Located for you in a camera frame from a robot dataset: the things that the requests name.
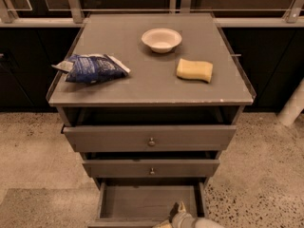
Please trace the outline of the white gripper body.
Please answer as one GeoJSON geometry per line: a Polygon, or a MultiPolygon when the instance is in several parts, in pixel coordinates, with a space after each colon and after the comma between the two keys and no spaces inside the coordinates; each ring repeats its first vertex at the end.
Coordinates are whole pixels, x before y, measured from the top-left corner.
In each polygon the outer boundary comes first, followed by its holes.
{"type": "Polygon", "coordinates": [[[196,219],[189,213],[177,213],[172,219],[173,228],[195,228],[196,219]]]}

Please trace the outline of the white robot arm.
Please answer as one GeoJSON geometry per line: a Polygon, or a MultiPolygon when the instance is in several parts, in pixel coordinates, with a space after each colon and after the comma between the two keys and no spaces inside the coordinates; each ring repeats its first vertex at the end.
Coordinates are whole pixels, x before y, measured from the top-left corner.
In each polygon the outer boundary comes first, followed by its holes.
{"type": "Polygon", "coordinates": [[[208,218],[194,218],[186,211],[181,201],[178,206],[178,213],[172,218],[173,228],[224,228],[220,224],[208,218]]]}

